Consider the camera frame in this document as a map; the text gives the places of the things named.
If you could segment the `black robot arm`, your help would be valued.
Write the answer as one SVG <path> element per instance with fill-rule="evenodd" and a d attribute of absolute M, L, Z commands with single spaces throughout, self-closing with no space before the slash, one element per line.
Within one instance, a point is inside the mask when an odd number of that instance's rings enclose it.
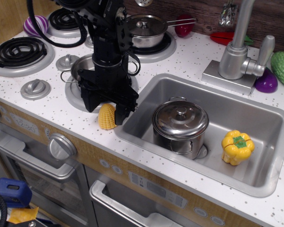
<path fill-rule="evenodd" d="M 58 0 L 61 7 L 87 21 L 93 41 L 94 70 L 79 69 L 81 98 L 89 112 L 102 100 L 115 103 L 115 124 L 122 125 L 137 108 L 138 93 L 131 87 L 131 76 L 141 68 L 132 53 L 133 35 L 126 22 L 122 0 Z"/>

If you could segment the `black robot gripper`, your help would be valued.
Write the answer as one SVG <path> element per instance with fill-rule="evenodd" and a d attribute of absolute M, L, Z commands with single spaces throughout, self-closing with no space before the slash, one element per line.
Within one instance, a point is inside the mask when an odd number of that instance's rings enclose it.
<path fill-rule="evenodd" d="M 88 112 L 93 112 L 103 101 L 116 104 L 115 124 L 122 125 L 130 112 L 137 108 L 137 92 L 129 85 L 127 75 L 139 73 L 139 63 L 134 72 L 128 71 L 128 63 L 104 66 L 94 63 L 95 70 L 79 70 L 81 98 Z"/>

